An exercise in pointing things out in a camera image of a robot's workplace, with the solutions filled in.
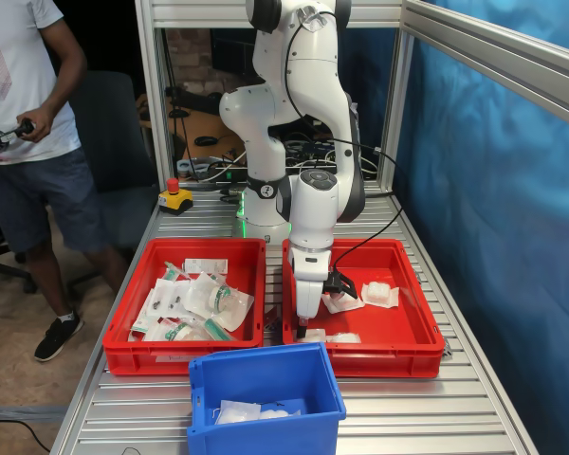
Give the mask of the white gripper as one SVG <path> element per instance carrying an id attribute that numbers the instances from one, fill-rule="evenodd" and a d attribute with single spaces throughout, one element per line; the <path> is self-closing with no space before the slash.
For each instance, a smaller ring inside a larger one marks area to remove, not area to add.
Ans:
<path id="1" fill-rule="evenodd" d="M 333 240 L 324 246 L 298 246 L 289 243 L 287 259 L 295 281 L 296 311 L 298 315 L 297 338 L 305 338 L 307 318 L 314 318 L 319 311 L 324 282 L 328 278 Z"/>

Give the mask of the person left hand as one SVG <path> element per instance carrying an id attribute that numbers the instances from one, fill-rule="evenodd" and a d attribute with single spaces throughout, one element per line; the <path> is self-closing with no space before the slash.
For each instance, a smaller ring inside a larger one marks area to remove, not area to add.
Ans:
<path id="1" fill-rule="evenodd" d="M 23 134 L 21 139 L 34 143 L 41 141 L 50 133 L 54 118 L 54 110 L 45 103 L 36 109 L 19 115 L 17 117 L 18 123 L 28 120 L 34 126 L 34 129 L 30 133 Z"/>

